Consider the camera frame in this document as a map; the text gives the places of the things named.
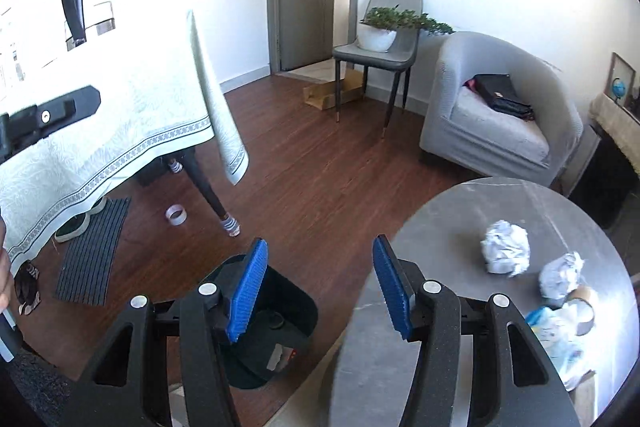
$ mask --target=green plant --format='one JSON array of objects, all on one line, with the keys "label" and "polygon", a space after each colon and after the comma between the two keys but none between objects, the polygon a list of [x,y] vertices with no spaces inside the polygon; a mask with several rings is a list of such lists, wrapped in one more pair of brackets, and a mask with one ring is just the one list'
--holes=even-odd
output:
[{"label": "green plant", "polygon": [[381,30],[395,31],[402,28],[418,28],[436,35],[453,33],[451,26],[438,22],[429,17],[427,13],[416,15],[414,10],[400,11],[398,6],[371,8],[361,22]]}]

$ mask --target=lace tablecloth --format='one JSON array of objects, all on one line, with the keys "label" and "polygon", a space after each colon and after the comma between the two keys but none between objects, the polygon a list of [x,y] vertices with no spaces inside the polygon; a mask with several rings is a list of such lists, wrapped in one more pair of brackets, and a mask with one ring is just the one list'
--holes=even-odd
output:
[{"label": "lace tablecloth", "polygon": [[215,137],[229,181],[248,167],[193,12],[141,16],[89,40],[15,86],[0,114],[88,85],[102,99],[95,115],[0,165],[4,247],[14,273],[67,219],[157,156]]}]

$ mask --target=white plant pot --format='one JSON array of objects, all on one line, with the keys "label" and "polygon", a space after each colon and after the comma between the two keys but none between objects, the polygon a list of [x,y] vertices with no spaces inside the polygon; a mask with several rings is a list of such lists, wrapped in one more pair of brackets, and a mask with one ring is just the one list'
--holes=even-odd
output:
[{"label": "white plant pot", "polygon": [[398,32],[394,30],[381,30],[373,26],[358,23],[358,38],[356,45],[370,52],[386,53],[391,44],[396,40]]}]

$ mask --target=table leg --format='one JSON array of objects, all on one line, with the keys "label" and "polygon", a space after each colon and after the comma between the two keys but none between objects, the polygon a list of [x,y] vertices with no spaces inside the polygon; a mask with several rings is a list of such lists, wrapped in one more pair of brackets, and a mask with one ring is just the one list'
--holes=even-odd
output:
[{"label": "table leg", "polygon": [[404,91],[402,92],[402,112],[406,106],[406,97],[409,94],[409,77],[411,76],[411,68],[404,72]]},{"label": "table leg", "polygon": [[389,120],[391,120],[391,113],[394,110],[396,104],[396,94],[398,93],[398,86],[400,84],[400,71],[396,71],[394,74],[394,85],[391,88],[391,96],[389,97],[389,103],[386,106],[385,126],[382,128],[382,137],[385,137],[386,128],[389,126]]},{"label": "table leg", "polygon": [[228,233],[228,235],[230,235],[231,237],[235,237],[236,235],[238,235],[240,233],[240,225],[236,221],[236,218],[225,210],[225,207],[222,206],[222,203],[218,199],[216,193],[213,191],[213,188],[211,188],[209,180],[207,180],[204,172],[202,172],[198,160],[196,159],[195,148],[189,147],[187,149],[183,149],[181,151],[178,151],[177,153],[168,155],[167,158],[169,159],[169,164],[172,163],[172,160],[176,159],[180,163],[182,163],[182,167],[184,168],[184,171],[187,173],[191,182],[193,182],[196,188],[207,200],[207,203],[211,205],[211,208],[213,208],[214,212],[218,215],[218,218],[220,219],[220,225],[222,225],[222,228],[225,229],[225,232]]},{"label": "table leg", "polygon": [[335,59],[335,121],[340,121],[340,60]]},{"label": "table leg", "polygon": [[196,186],[196,188],[200,191],[203,197],[207,200],[207,203],[211,205],[213,211],[218,215],[218,217],[222,219],[226,219],[228,214],[225,210],[225,207],[222,206],[222,203],[218,199],[217,195],[211,188],[209,184],[209,180],[202,172],[198,161],[196,160],[195,149],[193,147],[189,147],[188,149],[183,149],[172,155],[175,157],[182,166],[184,167],[185,172],[191,182]]}]

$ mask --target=crumpled paper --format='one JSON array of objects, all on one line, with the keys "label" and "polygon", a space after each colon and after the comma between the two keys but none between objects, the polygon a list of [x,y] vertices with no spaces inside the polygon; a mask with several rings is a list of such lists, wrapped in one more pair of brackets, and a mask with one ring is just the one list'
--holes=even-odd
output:
[{"label": "crumpled paper", "polygon": [[487,272],[513,277],[529,268],[529,239],[523,227],[501,219],[487,229],[481,244]]},{"label": "crumpled paper", "polygon": [[580,281],[584,259],[576,251],[545,264],[540,271],[540,293],[547,299],[564,299],[574,291]]}]

